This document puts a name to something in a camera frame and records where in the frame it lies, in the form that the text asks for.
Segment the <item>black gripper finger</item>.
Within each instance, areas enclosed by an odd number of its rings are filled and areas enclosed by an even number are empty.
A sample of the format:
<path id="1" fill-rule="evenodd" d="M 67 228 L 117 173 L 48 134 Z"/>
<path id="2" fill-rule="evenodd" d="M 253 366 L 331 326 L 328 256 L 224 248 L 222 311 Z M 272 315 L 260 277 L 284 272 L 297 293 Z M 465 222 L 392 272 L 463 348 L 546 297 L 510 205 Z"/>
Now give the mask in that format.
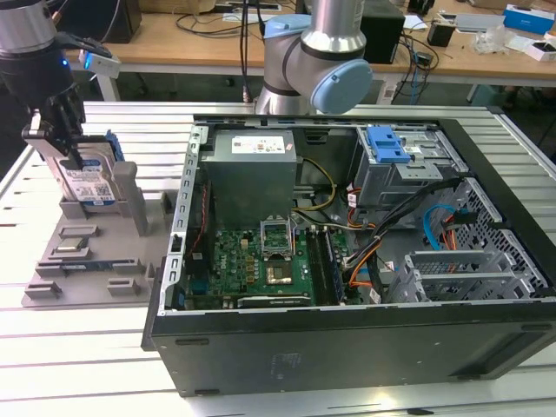
<path id="1" fill-rule="evenodd" d="M 83 102 L 75 90 L 66 90 L 60 96 L 62 139 L 67 150 L 68 169 L 81 170 L 83 159 L 77 149 L 78 139 L 83 135 L 85 121 Z"/>
<path id="2" fill-rule="evenodd" d="M 63 138 L 63 124 L 58 108 L 47 105 L 43 109 L 29 106 L 29 120 L 24 125 L 21 137 L 41 156 L 67 156 L 69 145 Z"/>

